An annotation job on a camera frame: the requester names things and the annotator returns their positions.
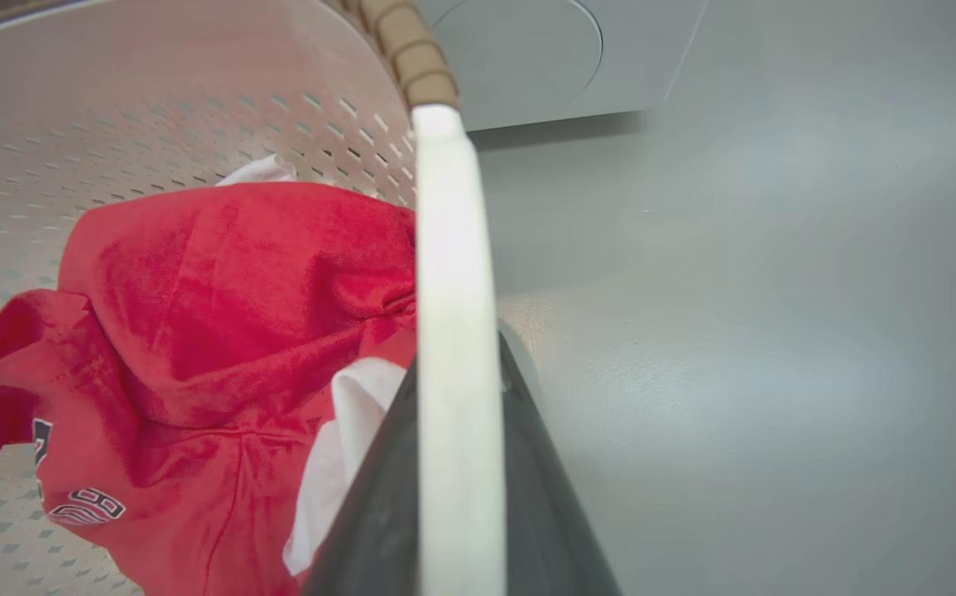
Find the white handle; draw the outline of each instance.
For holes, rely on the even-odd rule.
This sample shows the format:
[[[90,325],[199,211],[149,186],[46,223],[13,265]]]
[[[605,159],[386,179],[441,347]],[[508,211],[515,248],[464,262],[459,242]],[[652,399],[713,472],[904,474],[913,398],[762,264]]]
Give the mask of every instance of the white handle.
[[[444,105],[416,135],[420,585],[507,592],[507,481],[496,299],[478,156]]]

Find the laundry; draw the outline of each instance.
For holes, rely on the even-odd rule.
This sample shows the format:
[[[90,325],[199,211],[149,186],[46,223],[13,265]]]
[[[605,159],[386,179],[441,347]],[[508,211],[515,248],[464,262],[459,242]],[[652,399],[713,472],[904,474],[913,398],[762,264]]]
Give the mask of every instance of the laundry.
[[[239,185],[243,182],[297,182],[297,167],[277,154],[258,159],[239,167],[217,186]]]
[[[150,596],[294,594],[413,359],[414,244],[304,182],[92,210],[0,313],[0,449]]]

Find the perforated metal basket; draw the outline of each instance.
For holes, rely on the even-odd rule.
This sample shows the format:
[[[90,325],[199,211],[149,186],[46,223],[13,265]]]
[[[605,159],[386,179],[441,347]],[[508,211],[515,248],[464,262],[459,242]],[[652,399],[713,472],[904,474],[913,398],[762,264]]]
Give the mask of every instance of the perforated metal basket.
[[[414,208],[408,110],[454,101],[411,0],[0,0],[0,306],[55,286],[84,211],[273,152],[302,180]],[[27,445],[0,457],[0,595],[140,593],[43,517],[31,463]]]

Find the white cloth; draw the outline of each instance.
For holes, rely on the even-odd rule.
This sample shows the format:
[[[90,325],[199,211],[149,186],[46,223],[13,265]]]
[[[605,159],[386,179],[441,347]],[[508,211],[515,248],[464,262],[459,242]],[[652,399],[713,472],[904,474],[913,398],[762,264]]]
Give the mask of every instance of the white cloth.
[[[272,154],[239,167],[216,185],[238,185],[242,182],[297,182],[297,169],[293,163]]]
[[[360,358],[330,381],[334,420],[315,435],[297,491],[293,533],[282,550],[290,574],[312,565],[405,372],[386,359]]]

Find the red t-shirt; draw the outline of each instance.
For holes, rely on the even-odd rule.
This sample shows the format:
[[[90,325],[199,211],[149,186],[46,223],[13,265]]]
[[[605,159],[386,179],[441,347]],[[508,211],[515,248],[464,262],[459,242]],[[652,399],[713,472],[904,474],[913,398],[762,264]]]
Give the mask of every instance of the red t-shirt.
[[[414,215],[268,182],[95,209],[0,313],[0,449],[149,596],[286,595],[331,376],[415,328]]]

